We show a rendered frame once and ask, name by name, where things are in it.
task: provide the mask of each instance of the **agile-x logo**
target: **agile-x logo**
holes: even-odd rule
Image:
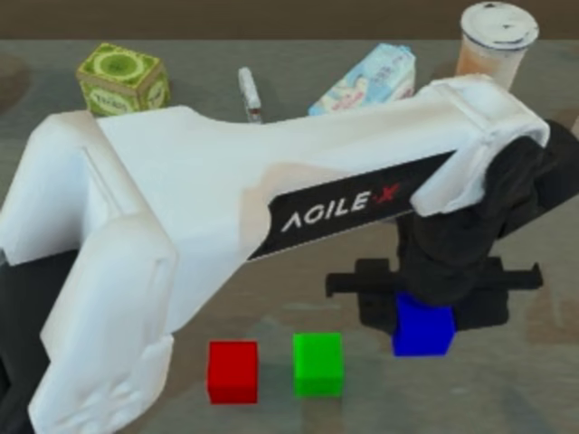
[[[368,206],[371,206],[372,203],[378,205],[389,203],[394,200],[394,196],[399,190],[400,183],[396,183],[391,186],[387,185],[382,187],[379,193],[366,190],[350,199],[342,197],[337,200],[332,200],[329,203],[318,203],[303,214],[295,211],[283,225],[281,232],[300,229],[303,226],[311,226],[318,222],[344,217],[353,212],[362,212]]]
[[[270,203],[270,233],[250,259],[411,211],[413,193],[450,156],[432,156],[276,197]]]

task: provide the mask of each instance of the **box with oval logo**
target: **box with oval logo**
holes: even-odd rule
[[[102,43],[76,73],[88,109],[115,116],[161,109],[170,99],[169,81],[157,57]]]

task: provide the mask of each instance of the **plastic cup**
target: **plastic cup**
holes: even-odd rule
[[[460,26],[462,45],[456,75],[486,74],[509,90],[539,35],[533,15],[508,3],[484,2],[467,8]]]

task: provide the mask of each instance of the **table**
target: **table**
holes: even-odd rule
[[[236,71],[249,66],[264,118],[306,113],[377,42],[112,41],[161,57],[174,104],[245,121]],[[412,41],[419,85],[452,74],[458,42]],[[53,112],[83,109],[76,66],[97,42],[0,42],[0,194],[27,135]],[[539,42],[513,92],[566,125],[579,115],[579,42]],[[394,227],[375,224],[244,266],[176,334],[161,398],[123,434],[571,434],[579,432],[579,199],[496,247],[507,266],[539,261],[546,285],[511,296],[510,323],[458,335],[442,359],[394,359],[386,335],[357,322],[356,300],[324,297],[329,272],[357,258],[394,258]],[[291,336],[339,331],[346,357],[342,400],[297,401]],[[204,391],[207,342],[260,343],[260,403],[212,407]]]

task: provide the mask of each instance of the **robotic arm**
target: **robotic arm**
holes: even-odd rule
[[[1,312],[0,424],[32,398],[38,434],[121,429],[163,390],[173,333],[248,259],[412,211],[437,219],[472,210],[488,203],[497,156],[521,137],[544,149],[549,130],[483,76],[269,125],[183,107],[48,117],[6,197],[0,248],[15,269],[78,256],[67,254],[70,272],[37,332],[19,325],[45,351],[34,387],[15,387],[23,371],[13,360],[30,343],[6,330],[14,312]]]

